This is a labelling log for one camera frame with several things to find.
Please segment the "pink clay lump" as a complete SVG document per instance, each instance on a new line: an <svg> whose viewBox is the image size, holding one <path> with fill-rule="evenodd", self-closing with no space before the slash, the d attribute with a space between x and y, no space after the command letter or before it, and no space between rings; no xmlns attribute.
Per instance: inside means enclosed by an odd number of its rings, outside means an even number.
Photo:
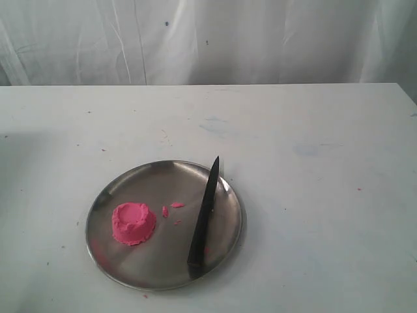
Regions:
<svg viewBox="0 0 417 313"><path fill-rule="evenodd" d="M111 216L113 238L134 246L147 241L156 227L156 215L145 203L127 202L118 205Z"/></svg>

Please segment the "black knife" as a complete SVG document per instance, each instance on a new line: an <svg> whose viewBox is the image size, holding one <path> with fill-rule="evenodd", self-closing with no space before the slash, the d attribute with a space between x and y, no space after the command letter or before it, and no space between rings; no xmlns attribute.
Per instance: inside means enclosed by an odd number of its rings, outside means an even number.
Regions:
<svg viewBox="0 0 417 313"><path fill-rule="evenodd" d="M187 264L191 268L201 268L204 266L205 245L207 241L209 218L210 213L214 208L219 171L220 157L217 156L210 169L205 193L201 202L199 215L188 253Z"/></svg>

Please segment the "pink clay crumb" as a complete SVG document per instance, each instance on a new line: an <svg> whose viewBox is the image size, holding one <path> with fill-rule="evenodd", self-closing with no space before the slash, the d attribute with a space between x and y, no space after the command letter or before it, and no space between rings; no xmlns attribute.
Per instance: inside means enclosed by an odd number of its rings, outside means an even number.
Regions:
<svg viewBox="0 0 417 313"><path fill-rule="evenodd" d="M175 203L172 203L171 204L171 207L172 208L184 207L184 204L183 203L177 203L177 202L175 202Z"/></svg>
<svg viewBox="0 0 417 313"><path fill-rule="evenodd" d="M169 216L169 209L166 206L162 207L162 216L167 218Z"/></svg>

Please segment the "pink clay crumb left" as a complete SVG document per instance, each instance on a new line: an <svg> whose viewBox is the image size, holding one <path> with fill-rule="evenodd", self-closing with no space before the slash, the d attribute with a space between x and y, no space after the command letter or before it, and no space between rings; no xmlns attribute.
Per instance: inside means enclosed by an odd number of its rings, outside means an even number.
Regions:
<svg viewBox="0 0 417 313"><path fill-rule="evenodd" d="M162 216L167 218L169 216L169 209L166 206L162 207Z"/></svg>

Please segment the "round steel plate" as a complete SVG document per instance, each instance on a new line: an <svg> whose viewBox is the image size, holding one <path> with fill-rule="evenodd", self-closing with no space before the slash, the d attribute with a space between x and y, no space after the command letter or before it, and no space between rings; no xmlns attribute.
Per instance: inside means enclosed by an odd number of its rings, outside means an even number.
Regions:
<svg viewBox="0 0 417 313"><path fill-rule="evenodd" d="M89 254L110 279L139 290L185 286L213 271L232 254L242 232L244 212L235 191L218 179L208 222L204 266L191 268L188 253L210 170L183 160L161 160L133 168L97 195L85 223ZM152 236L129 246L113 238L111 216L120 204L145 203L156 215ZM184 207L172 208L172 203ZM162 207L169 216L162 216Z"/></svg>

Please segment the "white backdrop curtain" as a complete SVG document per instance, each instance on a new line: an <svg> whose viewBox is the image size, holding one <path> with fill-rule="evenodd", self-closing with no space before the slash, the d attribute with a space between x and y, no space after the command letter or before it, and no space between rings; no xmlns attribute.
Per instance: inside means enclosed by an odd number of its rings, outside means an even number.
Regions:
<svg viewBox="0 0 417 313"><path fill-rule="evenodd" d="M2 1L2 85L395 82L415 1Z"/></svg>

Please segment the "pink clay crumb upper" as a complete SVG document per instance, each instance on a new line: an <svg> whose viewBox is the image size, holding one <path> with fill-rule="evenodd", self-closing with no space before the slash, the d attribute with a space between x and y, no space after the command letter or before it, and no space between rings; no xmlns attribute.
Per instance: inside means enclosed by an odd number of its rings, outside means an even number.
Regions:
<svg viewBox="0 0 417 313"><path fill-rule="evenodd" d="M175 203L172 203L171 204L171 207L172 208L184 207L184 204L183 203L177 203L177 202L175 202Z"/></svg>

